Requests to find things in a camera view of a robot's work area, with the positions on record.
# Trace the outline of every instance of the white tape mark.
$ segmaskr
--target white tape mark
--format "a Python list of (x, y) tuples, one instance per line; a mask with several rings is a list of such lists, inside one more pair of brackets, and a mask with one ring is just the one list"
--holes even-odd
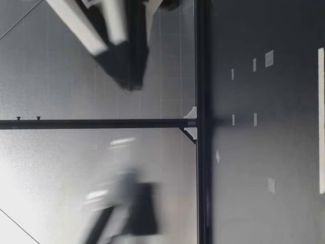
[(272, 178), (268, 179), (268, 191), (275, 193), (275, 179)]
[(254, 113), (254, 126), (257, 126), (257, 113)]
[(256, 72), (256, 58), (253, 59), (253, 72)]
[(274, 65), (274, 50), (265, 54), (265, 68)]
[(319, 192), (325, 194), (325, 78), (324, 48), (318, 50), (318, 138), (319, 138)]
[(215, 158), (217, 160), (217, 163), (219, 164), (220, 163), (220, 154), (219, 154), (219, 151), (217, 150), (217, 153), (215, 155)]

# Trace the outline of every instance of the metal frame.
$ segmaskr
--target metal frame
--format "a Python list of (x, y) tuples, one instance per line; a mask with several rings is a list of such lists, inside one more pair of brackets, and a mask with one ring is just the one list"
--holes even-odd
[(212, 118), (209, 59), (209, 0), (194, 0), (197, 119), (0, 120), (0, 130), (197, 127), (198, 244), (212, 244)]

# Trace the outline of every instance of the vertical metal post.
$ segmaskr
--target vertical metal post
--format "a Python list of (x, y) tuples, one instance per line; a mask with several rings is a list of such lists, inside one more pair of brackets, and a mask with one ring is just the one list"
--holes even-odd
[(212, 132), (210, 0), (195, 0), (198, 107), (198, 243), (212, 244)]

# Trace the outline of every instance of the white strip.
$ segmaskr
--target white strip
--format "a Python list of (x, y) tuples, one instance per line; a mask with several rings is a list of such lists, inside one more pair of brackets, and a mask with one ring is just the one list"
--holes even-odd
[(253, 59), (253, 72), (256, 72), (256, 58)]
[(265, 54), (265, 68), (274, 65), (274, 50)]
[(319, 192), (325, 194), (324, 48), (318, 50)]
[(134, 141), (134, 140), (135, 140), (134, 137), (115, 140), (115, 141), (112, 141), (112, 142), (111, 142), (111, 146), (117, 146), (117, 145), (121, 145), (121, 144), (129, 143), (129, 142), (132, 142), (132, 141)]
[(118, 45), (127, 41), (126, 16), (124, 1), (105, 0), (101, 3), (110, 42)]
[(108, 50), (107, 45), (74, 0), (46, 1), (92, 55)]
[(269, 192), (275, 193), (275, 179), (268, 179), (268, 190)]
[(254, 113), (254, 126), (257, 126), (257, 113)]

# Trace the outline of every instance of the dark gray wall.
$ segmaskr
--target dark gray wall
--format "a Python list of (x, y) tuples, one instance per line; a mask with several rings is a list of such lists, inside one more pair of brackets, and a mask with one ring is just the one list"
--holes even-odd
[[(36, 2), (2, 0), (0, 34)], [(157, 13), (144, 89), (129, 94), (44, 1), (0, 41), (0, 119), (182, 117), (195, 106), (193, 40), (191, 1)], [(161, 183), (163, 232), (153, 241), (196, 243), (196, 147), (179, 130), (2, 131), (0, 207), (40, 243), (75, 243), (89, 182), (113, 164), (107, 148), (123, 137), (137, 138), (128, 153), (142, 180)], [(18, 236), (0, 242), (28, 243)]]
[(320, 3), (213, 4), (214, 109), (230, 121), (215, 132), (215, 243), (325, 241), (325, 199), (318, 194)]

